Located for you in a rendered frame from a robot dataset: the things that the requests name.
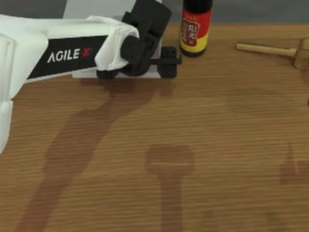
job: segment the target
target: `wooden table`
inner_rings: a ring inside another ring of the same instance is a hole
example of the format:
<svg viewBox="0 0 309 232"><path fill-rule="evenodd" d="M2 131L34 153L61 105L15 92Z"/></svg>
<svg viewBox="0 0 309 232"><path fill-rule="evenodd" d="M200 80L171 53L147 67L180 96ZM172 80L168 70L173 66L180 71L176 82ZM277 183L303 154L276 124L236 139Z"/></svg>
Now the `wooden table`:
<svg viewBox="0 0 309 232"><path fill-rule="evenodd" d="M215 25L173 81L25 85L0 156L0 231L309 231L309 73L235 50L306 36Z"/></svg>

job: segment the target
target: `white robotic arm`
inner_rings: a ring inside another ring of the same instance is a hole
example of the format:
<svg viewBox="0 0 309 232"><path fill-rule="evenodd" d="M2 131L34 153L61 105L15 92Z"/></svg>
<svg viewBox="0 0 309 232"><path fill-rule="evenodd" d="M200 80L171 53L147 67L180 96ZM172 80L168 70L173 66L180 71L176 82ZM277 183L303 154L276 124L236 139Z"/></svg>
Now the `white robotic arm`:
<svg viewBox="0 0 309 232"><path fill-rule="evenodd" d="M145 74L158 65L162 78L177 75L174 47L151 60L171 12L155 0L137 0L123 20L91 16L79 19L28 19L0 15L0 154L10 131L11 99L26 82L79 70L97 70L98 78L119 72Z"/></svg>

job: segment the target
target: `black bottle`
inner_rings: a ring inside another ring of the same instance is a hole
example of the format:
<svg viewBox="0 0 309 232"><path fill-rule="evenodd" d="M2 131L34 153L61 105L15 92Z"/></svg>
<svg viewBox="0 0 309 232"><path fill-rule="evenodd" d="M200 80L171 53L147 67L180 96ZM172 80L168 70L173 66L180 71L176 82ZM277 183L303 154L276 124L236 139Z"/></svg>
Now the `black bottle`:
<svg viewBox="0 0 309 232"><path fill-rule="evenodd" d="M199 57L207 47L212 0L183 0L179 36L180 51L187 57Z"/></svg>

